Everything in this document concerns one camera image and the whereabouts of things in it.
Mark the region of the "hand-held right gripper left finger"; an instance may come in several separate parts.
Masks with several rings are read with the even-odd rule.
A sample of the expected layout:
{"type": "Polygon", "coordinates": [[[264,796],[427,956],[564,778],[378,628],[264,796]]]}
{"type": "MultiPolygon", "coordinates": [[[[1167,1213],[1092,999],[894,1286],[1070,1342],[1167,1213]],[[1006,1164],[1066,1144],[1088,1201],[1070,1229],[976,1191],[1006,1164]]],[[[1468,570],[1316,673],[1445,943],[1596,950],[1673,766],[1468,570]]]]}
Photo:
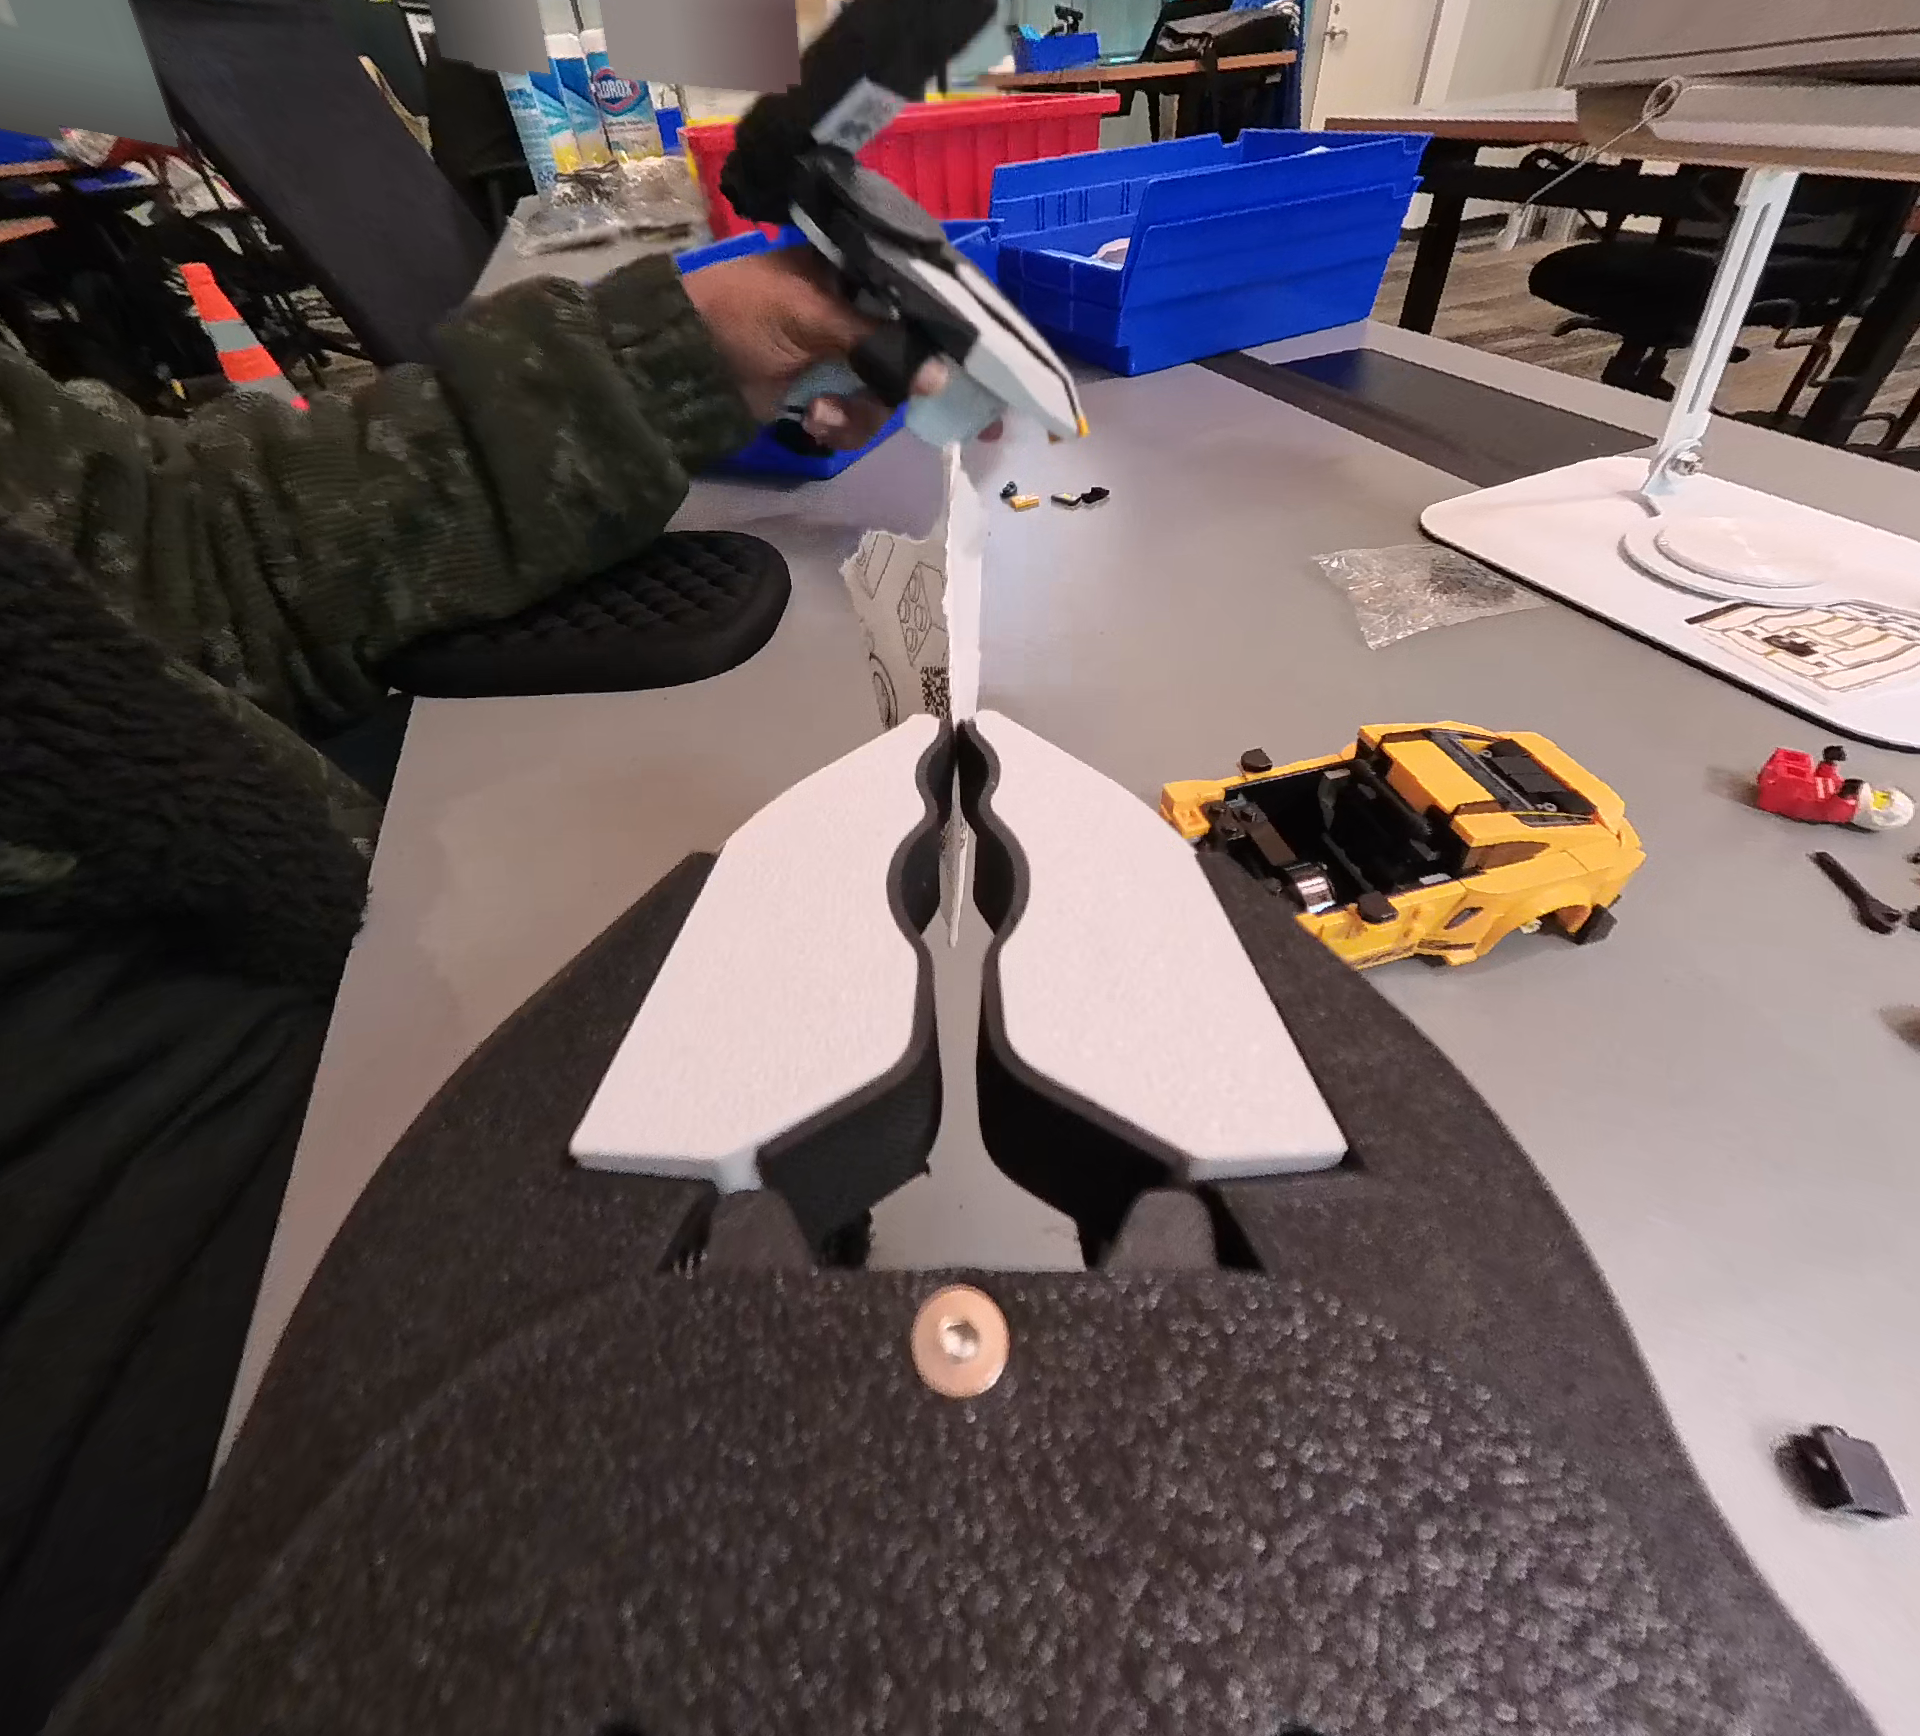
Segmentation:
{"type": "Polygon", "coordinates": [[[589,1172],[778,1197],[834,1244],[925,1171],[953,775],[913,716],[727,836],[567,1143],[589,1172]]]}

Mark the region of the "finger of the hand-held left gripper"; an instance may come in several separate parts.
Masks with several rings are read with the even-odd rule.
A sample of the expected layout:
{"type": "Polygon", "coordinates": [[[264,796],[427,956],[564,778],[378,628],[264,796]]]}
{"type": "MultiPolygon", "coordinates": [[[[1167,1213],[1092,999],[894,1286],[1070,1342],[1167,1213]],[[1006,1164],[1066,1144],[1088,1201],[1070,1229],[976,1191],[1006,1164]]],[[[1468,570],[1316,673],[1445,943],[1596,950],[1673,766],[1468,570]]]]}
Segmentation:
{"type": "Polygon", "coordinates": [[[959,365],[959,438],[984,436],[1007,418],[1038,424],[1053,438],[1082,438],[1082,399],[1058,357],[1024,339],[976,339],[959,365]]]}
{"type": "Polygon", "coordinates": [[[942,240],[900,247],[900,336],[909,385],[906,428],[912,435],[957,435],[959,367],[978,339],[1021,339],[1031,349],[1048,345],[972,261],[942,240]]]}

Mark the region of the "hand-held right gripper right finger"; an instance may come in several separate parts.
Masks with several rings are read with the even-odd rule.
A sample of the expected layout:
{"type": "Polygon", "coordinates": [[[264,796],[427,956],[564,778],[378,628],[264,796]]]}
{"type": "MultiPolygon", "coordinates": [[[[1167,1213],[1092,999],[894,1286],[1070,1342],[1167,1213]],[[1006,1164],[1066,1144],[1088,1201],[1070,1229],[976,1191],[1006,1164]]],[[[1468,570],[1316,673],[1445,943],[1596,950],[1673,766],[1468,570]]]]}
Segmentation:
{"type": "Polygon", "coordinates": [[[1188,843],[1002,713],[957,728],[989,932],[982,1147],[1098,1269],[1143,1197],[1335,1171],[1348,1136],[1188,843]]]}

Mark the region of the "white paper bag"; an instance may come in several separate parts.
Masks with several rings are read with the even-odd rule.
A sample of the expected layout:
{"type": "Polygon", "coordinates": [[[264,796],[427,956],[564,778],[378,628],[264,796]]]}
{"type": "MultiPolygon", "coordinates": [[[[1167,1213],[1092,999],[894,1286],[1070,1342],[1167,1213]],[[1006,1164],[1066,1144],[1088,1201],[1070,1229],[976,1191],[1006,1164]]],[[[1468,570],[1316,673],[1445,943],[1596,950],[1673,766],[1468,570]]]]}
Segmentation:
{"type": "Polygon", "coordinates": [[[972,720],[982,684],[985,510],[964,448],[942,448],[942,508],[924,536],[868,531],[840,567],[880,726],[972,720]]]}

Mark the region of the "yellow lego car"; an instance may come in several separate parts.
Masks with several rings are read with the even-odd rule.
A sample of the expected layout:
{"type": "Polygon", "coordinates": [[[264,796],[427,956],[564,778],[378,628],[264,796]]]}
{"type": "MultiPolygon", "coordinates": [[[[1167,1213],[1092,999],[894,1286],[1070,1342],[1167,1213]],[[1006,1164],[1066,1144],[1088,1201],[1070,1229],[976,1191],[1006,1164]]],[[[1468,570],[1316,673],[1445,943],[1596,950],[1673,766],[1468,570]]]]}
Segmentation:
{"type": "Polygon", "coordinates": [[[1573,757],[1457,720],[1364,725],[1292,762],[1249,748],[1164,784],[1157,810],[1357,972],[1460,971],[1539,935],[1591,947],[1643,865],[1619,795],[1573,757]]]}

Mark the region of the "dark blue lego brick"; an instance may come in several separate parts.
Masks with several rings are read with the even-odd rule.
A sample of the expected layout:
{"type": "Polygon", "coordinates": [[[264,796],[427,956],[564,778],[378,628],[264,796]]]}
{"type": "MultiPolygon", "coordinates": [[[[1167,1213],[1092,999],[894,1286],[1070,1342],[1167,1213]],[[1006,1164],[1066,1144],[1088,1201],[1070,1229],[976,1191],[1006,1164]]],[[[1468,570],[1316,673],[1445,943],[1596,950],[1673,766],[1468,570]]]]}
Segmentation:
{"type": "Polygon", "coordinates": [[[1909,1515],[1907,1496],[1880,1448],[1835,1423],[1789,1433],[1776,1448],[1776,1462],[1796,1496],[1817,1512],[1857,1523],[1909,1515]]]}

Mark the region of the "red lego minifigure piece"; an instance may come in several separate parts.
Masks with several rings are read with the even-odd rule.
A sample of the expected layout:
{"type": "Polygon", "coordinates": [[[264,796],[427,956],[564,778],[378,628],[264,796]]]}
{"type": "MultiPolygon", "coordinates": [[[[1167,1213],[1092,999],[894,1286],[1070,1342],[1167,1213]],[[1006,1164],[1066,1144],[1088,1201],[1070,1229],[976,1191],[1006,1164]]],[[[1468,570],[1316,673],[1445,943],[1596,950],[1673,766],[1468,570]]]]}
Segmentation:
{"type": "Polygon", "coordinates": [[[1907,829],[1915,801],[1904,788],[1878,786],[1859,777],[1839,745],[1817,755],[1778,747],[1754,778],[1761,813],[1809,826],[1890,834],[1907,829]]]}

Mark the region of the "person's left hand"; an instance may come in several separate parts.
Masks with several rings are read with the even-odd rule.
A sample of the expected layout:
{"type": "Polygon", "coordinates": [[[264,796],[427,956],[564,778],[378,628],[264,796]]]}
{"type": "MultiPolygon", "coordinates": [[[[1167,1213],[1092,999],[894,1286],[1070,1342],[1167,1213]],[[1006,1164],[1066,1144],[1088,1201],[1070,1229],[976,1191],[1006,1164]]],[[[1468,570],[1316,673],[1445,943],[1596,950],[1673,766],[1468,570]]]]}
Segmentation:
{"type": "Polygon", "coordinates": [[[667,395],[676,404],[702,407],[719,424],[705,431],[711,455],[729,440],[725,428],[776,421],[803,381],[851,371],[854,353],[877,333],[827,267],[803,252],[709,263],[679,272],[676,282],[697,345],[667,395]]]}

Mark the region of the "red plastic bin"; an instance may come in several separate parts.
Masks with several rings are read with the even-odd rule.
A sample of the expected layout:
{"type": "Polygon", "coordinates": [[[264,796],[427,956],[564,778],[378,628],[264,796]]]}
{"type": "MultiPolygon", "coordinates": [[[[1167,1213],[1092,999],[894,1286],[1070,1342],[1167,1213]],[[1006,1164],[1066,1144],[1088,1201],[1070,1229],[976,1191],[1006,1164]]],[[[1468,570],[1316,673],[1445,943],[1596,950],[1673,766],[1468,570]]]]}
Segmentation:
{"type": "Polygon", "coordinates": [[[1120,97],[988,93],[908,103],[861,81],[824,122],[827,137],[863,137],[857,162],[939,221],[984,221],[996,171],[1092,153],[1120,97]]]}

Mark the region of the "wooden edge desk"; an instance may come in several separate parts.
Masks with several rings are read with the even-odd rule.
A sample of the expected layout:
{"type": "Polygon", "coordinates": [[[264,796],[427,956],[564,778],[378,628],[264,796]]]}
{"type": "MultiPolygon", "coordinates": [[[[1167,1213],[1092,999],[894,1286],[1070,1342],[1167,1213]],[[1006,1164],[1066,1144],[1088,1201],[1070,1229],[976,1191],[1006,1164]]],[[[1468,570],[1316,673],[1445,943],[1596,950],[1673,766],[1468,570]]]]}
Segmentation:
{"type": "Polygon", "coordinates": [[[974,81],[979,93],[997,97],[1088,97],[1116,94],[1125,115],[1127,103],[1139,93],[1184,97],[1211,91],[1227,77],[1246,77],[1272,85],[1300,66],[1298,50],[1237,52],[1211,60],[1176,60],[1164,65],[1116,63],[1038,72],[988,72],[974,81]]]}

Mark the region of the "black bag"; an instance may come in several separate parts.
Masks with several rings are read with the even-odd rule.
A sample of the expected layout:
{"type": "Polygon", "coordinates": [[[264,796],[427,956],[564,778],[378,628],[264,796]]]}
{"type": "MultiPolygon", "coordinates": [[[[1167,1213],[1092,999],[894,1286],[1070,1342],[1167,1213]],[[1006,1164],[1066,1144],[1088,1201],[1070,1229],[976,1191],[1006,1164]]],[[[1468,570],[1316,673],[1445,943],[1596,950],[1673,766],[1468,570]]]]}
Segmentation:
{"type": "Polygon", "coordinates": [[[1281,63],[1300,43],[1300,0],[1167,0],[1142,47],[1139,65],[1219,69],[1236,59],[1281,63]]]}

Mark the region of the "clear plastic bags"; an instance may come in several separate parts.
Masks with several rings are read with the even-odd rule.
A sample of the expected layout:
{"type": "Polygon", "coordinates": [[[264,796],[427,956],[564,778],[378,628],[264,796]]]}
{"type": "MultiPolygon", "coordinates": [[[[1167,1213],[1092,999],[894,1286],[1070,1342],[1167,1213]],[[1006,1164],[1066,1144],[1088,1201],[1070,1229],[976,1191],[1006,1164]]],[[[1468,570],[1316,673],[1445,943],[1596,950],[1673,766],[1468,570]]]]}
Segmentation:
{"type": "Polygon", "coordinates": [[[521,200],[507,218],[505,236],[523,257],[622,238],[683,247],[707,236],[707,216],[686,160],[660,155],[560,175],[521,200]]]}

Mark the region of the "clear plastic bag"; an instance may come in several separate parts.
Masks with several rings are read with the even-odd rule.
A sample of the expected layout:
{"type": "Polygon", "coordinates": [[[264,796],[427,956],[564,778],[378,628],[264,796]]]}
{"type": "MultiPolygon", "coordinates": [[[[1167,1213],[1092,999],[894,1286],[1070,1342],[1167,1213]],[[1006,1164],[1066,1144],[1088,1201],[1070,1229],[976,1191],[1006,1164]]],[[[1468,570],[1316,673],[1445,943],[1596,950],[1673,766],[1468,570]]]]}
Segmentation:
{"type": "Polygon", "coordinates": [[[1341,595],[1372,653],[1434,631],[1546,608],[1546,597],[1522,583],[1432,543],[1335,548],[1312,563],[1341,595]]]}

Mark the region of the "white book stand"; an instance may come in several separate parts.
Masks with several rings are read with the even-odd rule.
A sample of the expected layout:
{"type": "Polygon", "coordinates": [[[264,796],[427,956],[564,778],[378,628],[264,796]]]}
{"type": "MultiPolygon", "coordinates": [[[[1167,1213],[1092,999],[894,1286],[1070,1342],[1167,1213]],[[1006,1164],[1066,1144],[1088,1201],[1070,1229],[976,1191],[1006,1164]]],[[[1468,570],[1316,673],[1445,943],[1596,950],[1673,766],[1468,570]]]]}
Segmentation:
{"type": "Polygon", "coordinates": [[[1602,150],[1647,139],[1681,162],[1742,167],[1738,213],[1657,440],[1428,504],[1423,536],[1711,673],[1842,740],[1915,753],[1917,679],[1827,700],[1708,644],[1719,605],[1870,600],[1915,613],[1915,540],[1708,475],[1713,402],[1796,181],[1816,165],[1915,185],[1915,82],[1668,79],[1575,89],[1602,150]]]}

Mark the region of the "black office chair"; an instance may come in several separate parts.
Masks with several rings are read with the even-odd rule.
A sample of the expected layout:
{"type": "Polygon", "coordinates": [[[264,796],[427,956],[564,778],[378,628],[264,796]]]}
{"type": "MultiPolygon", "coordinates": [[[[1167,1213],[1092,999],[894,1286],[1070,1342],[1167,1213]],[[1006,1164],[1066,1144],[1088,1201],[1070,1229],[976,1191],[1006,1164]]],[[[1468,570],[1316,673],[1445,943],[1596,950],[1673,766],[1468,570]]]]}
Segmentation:
{"type": "MultiPolygon", "coordinates": [[[[1708,309],[1744,183],[1738,171],[1708,167],[1684,167],[1677,178],[1688,206],[1663,216],[1653,235],[1570,244],[1528,275],[1529,295],[1565,315],[1556,335],[1615,340],[1602,385],[1657,401],[1671,399],[1668,362],[1692,349],[1708,309]]],[[[1835,178],[1800,176],[1742,324],[1778,333],[1826,327],[1850,278],[1853,223],[1852,197],[1835,178]]]]}

